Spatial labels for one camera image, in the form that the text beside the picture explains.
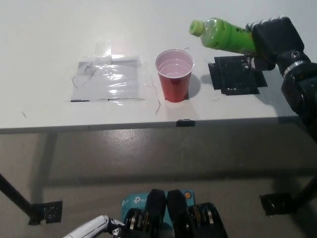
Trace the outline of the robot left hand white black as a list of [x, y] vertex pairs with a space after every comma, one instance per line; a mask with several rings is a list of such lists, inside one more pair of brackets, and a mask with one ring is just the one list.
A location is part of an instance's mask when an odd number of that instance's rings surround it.
[[102, 233], [109, 233], [116, 237], [119, 234], [119, 229], [124, 228], [124, 226], [124, 223], [116, 219], [101, 215], [79, 226], [65, 235], [64, 238], [96, 238]]

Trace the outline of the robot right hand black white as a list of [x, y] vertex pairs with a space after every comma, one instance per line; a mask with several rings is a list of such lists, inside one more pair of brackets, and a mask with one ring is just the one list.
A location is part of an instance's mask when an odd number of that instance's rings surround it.
[[256, 47], [256, 54], [247, 57], [253, 69], [270, 71], [278, 66], [283, 77], [294, 70], [316, 69], [317, 64], [304, 53], [304, 43], [289, 17], [248, 23], [246, 30]]

